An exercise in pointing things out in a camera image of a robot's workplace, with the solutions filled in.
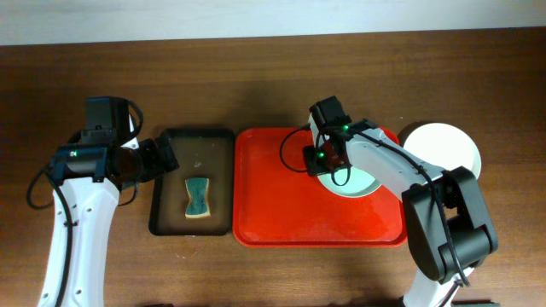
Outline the white plate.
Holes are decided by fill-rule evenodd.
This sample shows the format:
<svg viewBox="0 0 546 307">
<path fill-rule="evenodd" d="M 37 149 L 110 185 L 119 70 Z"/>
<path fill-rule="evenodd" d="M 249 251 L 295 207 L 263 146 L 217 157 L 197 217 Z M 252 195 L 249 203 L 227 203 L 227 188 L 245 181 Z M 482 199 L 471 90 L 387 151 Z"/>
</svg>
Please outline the white plate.
<svg viewBox="0 0 546 307">
<path fill-rule="evenodd" d="M 459 166 L 467 168 L 468 151 L 475 144 L 463 130 L 438 122 L 407 125 L 398 133 L 398 140 L 417 158 L 450 171 Z"/>
</svg>

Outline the green yellow sponge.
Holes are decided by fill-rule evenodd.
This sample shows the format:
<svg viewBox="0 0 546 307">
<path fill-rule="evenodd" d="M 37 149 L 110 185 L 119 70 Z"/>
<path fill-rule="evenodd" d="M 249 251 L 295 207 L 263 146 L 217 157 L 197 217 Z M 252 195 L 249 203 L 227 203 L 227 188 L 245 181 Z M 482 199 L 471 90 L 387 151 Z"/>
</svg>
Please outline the green yellow sponge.
<svg viewBox="0 0 546 307">
<path fill-rule="evenodd" d="M 187 219 L 210 217 L 210 205 L 208 200 L 210 180 L 205 177 L 193 177 L 185 181 L 189 203 L 186 207 Z"/>
</svg>

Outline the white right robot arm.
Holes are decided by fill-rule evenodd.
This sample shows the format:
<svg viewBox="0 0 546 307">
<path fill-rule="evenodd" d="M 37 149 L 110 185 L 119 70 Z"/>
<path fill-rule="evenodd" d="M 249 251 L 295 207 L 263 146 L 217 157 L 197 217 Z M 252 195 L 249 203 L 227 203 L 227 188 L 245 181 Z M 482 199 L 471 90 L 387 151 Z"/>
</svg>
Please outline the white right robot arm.
<svg viewBox="0 0 546 307">
<path fill-rule="evenodd" d="M 305 148 L 310 175 L 353 168 L 401 200 L 417 271 L 399 306 L 450 306 L 468 276 L 499 247 L 497 231 L 474 174 L 416 158 L 367 119 L 312 113 L 314 141 Z"/>
</svg>

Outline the light blue plate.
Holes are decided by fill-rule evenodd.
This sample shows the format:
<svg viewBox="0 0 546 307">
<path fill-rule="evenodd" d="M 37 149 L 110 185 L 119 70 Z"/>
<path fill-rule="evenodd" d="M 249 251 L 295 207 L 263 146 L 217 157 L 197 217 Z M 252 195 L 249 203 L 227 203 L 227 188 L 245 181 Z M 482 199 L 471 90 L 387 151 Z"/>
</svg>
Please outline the light blue plate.
<svg viewBox="0 0 546 307">
<path fill-rule="evenodd" d="M 482 170 L 482 159 L 480 152 L 475 144 L 473 144 L 468 151 L 467 168 L 474 174 L 476 178 L 479 178 Z"/>
</svg>

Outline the light green plate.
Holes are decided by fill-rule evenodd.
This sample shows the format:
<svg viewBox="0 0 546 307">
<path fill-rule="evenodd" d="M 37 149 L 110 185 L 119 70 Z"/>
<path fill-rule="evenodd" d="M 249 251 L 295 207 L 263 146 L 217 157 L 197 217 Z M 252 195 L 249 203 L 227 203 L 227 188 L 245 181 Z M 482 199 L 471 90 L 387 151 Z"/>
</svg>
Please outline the light green plate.
<svg viewBox="0 0 546 307">
<path fill-rule="evenodd" d="M 341 197 L 360 198 L 372 194 L 380 186 L 380 182 L 365 171 L 352 167 L 348 176 L 347 169 L 337 170 L 333 175 L 330 173 L 319 175 L 319 182 L 328 191 Z"/>
</svg>

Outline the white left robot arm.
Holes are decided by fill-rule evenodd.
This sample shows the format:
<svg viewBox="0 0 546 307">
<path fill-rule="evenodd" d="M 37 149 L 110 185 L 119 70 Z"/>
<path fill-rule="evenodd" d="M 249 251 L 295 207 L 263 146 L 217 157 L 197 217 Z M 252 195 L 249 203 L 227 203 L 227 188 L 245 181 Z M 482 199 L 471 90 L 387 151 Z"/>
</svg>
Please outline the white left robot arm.
<svg viewBox="0 0 546 307">
<path fill-rule="evenodd" d="M 164 136 L 58 148 L 46 171 L 55 222 L 41 306 L 102 306 L 108 236 L 123 189 L 178 168 Z"/>
</svg>

